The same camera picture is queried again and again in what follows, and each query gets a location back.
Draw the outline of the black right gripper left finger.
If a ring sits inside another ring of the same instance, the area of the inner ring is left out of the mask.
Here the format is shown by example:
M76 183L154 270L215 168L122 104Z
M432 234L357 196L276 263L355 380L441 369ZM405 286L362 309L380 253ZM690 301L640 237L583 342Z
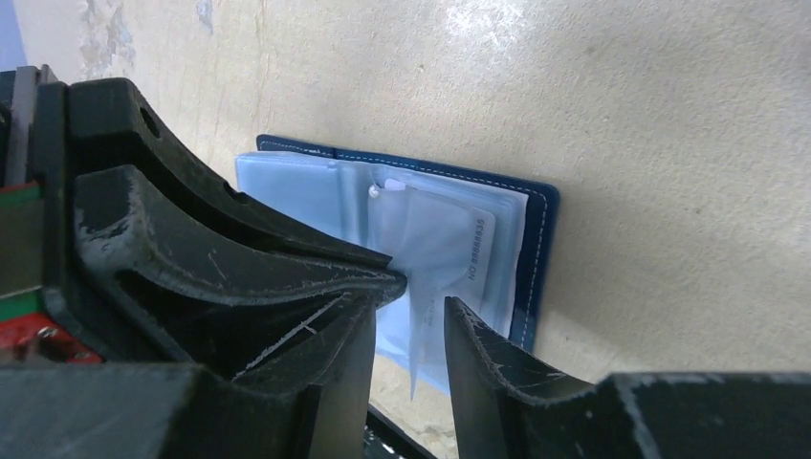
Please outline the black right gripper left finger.
M196 363L1 369L5 458L359 458L375 314L344 294L332 321L233 381Z

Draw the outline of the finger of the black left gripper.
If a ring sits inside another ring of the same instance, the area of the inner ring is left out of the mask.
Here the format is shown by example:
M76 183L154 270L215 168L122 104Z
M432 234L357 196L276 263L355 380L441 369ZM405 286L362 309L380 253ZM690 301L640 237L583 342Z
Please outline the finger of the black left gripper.
M239 378L405 277L322 257L258 251L207 228L134 166L79 176L75 246L100 294L159 354Z

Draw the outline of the white numbered card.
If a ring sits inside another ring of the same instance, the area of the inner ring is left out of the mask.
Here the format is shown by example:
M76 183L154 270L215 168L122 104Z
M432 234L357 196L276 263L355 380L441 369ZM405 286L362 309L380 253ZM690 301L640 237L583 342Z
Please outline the white numbered card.
M473 307L486 301L494 216L482 209L418 189L407 192L398 262L409 279L418 324L431 324L439 304L456 296Z

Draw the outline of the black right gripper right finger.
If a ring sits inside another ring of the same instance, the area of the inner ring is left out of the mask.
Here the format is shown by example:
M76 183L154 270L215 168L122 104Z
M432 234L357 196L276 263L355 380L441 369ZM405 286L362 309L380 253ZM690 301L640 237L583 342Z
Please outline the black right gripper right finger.
M445 349L463 458L806 458L803 372L615 373L582 381L445 301Z

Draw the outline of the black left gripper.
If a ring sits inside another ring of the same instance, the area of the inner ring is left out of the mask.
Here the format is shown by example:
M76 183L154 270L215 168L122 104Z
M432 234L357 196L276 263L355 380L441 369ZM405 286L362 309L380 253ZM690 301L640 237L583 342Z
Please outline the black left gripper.
M65 296L56 287L64 208L33 173L38 90L55 83L48 65L1 74L1 362L101 363L73 335ZM86 171L135 166L197 222L248 248L314 256L383 269L390 258L311 228L253 197L198 159L124 77L67 89L69 138Z

